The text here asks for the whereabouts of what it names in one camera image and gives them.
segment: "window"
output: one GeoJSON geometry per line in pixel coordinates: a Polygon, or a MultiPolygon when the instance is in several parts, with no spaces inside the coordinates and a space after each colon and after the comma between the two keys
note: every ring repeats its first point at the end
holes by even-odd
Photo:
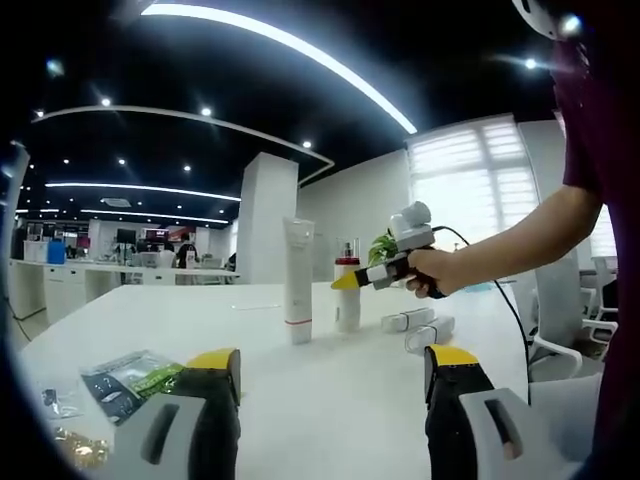
{"type": "MultiPolygon", "coordinates": [[[[529,159],[513,119],[465,123],[409,141],[411,195],[429,206],[432,224],[474,243],[509,228],[538,205],[529,159]]],[[[462,242],[438,234],[438,246],[462,242]]]]}
{"type": "Polygon", "coordinates": [[[238,248],[238,220],[234,220],[229,231],[229,256],[236,253],[238,248]]]}
{"type": "MultiPolygon", "coordinates": [[[[560,124],[560,129],[566,138],[567,130],[562,113],[559,111],[554,113],[560,124]]],[[[592,257],[615,257],[618,254],[616,251],[615,237],[613,236],[611,216],[609,215],[609,208],[606,205],[602,206],[598,220],[596,220],[596,225],[589,237],[589,243],[591,244],[592,257]]]]}

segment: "green packet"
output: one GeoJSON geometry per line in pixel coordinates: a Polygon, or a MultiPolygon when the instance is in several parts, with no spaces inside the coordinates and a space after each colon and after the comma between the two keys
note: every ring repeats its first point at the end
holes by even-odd
{"type": "Polygon", "coordinates": [[[91,369],[82,379],[109,421],[120,425],[152,395],[169,392],[184,366],[149,350],[133,352],[91,369]]]}

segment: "ceiling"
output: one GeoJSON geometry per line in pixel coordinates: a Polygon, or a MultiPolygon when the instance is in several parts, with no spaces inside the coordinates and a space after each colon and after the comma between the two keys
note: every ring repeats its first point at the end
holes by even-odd
{"type": "MultiPolygon", "coordinates": [[[[5,60],[14,75],[4,102],[11,122],[2,132],[3,144],[19,139],[26,145],[34,165],[20,209],[57,208],[61,219],[89,218],[79,210],[109,210],[100,202],[108,196],[126,198],[132,212],[232,221],[238,203],[228,200],[44,184],[137,184],[239,197],[242,172],[261,151],[299,162],[300,178],[324,166],[286,146],[181,118],[107,111],[31,123],[36,110],[95,106],[103,97],[113,105],[192,114],[207,106],[216,119],[297,145],[310,140],[311,150],[336,163],[326,174],[402,148],[409,136],[343,78],[256,33],[201,19],[123,14],[122,1],[40,3],[36,12],[11,17],[13,31],[25,21],[31,35],[6,39],[25,47],[5,60]],[[59,61],[64,75],[49,75],[48,59],[59,61]],[[187,164],[190,172],[183,170],[187,164]]],[[[554,106],[546,71],[498,60],[549,56],[550,44],[527,27],[510,0],[465,2],[465,11],[456,2],[190,3],[252,17],[304,39],[367,80],[419,133],[508,111],[541,118],[554,106]]]]}

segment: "led strip light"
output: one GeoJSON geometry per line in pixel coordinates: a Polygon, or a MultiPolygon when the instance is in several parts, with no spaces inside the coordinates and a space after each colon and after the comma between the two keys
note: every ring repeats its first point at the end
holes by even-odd
{"type": "Polygon", "coordinates": [[[26,208],[19,208],[16,210],[16,213],[29,213],[29,212],[40,212],[40,213],[58,213],[60,212],[57,208],[43,208],[41,210],[27,210],[26,208]]]}
{"type": "Polygon", "coordinates": [[[218,195],[216,193],[194,192],[191,190],[180,190],[178,188],[150,187],[147,185],[125,185],[118,183],[83,183],[83,182],[66,182],[66,183],[45,183],[47,188],[61,187],[89,187],[89,188],[122,188],[129,190],[150,190],[153,192],[180,193],[182,195],[194,195],[196,197],[219,198],[221,200],[229,200],[239,202],[238,197],[229,197],[227,195],[218,195]]]}
{"type": "Polygon", "coordinates": [[[134,217],[151,217],[151,218],[169,218],[172,220],[191,220],[194,222],[210,222],[228,224],[226,220],[215,220],[213,218],[200,217],[182,217],[180,215],[164,215],[161,213],[144,213],[144,212],[116,212],[113,210],[80,210],[81,213],[93,213],[94,215],[128,215],[134,217]]]}
{"type": "Polygon", "coordinates": [[[378,106],[387,112],[410,135],[417,132],[416,127],[413,126],[407,117],[400,113],[400,111],[394,107],[389,100],[383,97],[380,92],[369,85],[364,79],[362,79],[362,77],[342,63],[338,62],[335,58],[324,53],[322,50],[294,35],[291,35],[290,33],[280,30],[279,28],[272,27],[271,25],[254,20],[253,18],[245,17],[244,15],[238,15],[237,13],[218,10],[215,8],[197,7],[193,5],[156,3],[144,10],[142,15],[174,15],[178,17],[200,18],[202,20],[210,20],[212,22],[226,23],[227,25],[233,25],[268,37],[271,40],[275,40],[276,42],[297,50],[345,79],[378,104],[378,106]]]}

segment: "hand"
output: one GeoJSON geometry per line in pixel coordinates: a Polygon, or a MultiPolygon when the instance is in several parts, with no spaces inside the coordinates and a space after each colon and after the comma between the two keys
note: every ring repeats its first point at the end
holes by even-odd
{"type": "MultiPolygon", "coordinates": [[[[438,289],[450,295],[462,287],[454,273],[453,258],[453,253],[442,250],[414,250],[409,254],[409,266],[435,279],[438,289]]],[[[407,290],[415,292],[418,298],[429,294],[429,287],[415,277],[407,282],[407,290]]]]}

